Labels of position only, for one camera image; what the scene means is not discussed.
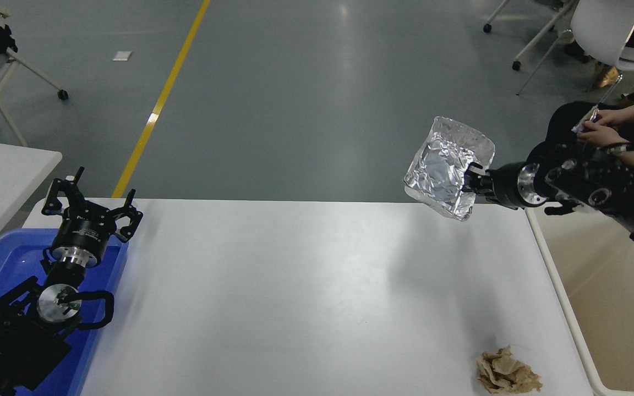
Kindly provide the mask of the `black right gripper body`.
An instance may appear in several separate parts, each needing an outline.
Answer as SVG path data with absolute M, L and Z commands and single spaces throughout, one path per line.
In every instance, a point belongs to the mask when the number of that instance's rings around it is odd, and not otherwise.
M 518 189 L 518 176 L 524 163 L 510 163 L 498 169 L 490 170 L 491 183 L 493 184 L 493 200 L 498 205 L 516 210 L 524 207 L 520 191 Z

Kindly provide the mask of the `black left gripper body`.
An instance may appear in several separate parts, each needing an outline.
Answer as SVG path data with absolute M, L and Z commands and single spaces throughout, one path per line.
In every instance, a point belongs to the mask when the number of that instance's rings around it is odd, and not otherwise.
M 95 257 L 101 257 L 115 231 L 116 224 L 111 222 L 80 217 L 66 218 L 53 239 L 51 253 L 54 257 L 60 257 L 65 249 L 78 248 Z

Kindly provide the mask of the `person's left hand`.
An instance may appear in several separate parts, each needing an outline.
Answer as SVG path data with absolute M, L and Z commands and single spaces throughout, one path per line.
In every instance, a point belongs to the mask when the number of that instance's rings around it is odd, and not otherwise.
M 627 142 L 614 128 L 592 122 L 584 123 L 584 132 L 578 134 L 578 139 L 597 148 Z

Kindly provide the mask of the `person's right hand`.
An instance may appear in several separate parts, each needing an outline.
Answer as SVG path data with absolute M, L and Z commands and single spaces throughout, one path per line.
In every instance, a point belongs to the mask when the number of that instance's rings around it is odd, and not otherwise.
M 632 115 L 630 115 L 627 110 L 629 110 L 629 108 L 599 110 L 595 122 L 599 125 L 609 127 L 629 123 L 632 120 Z

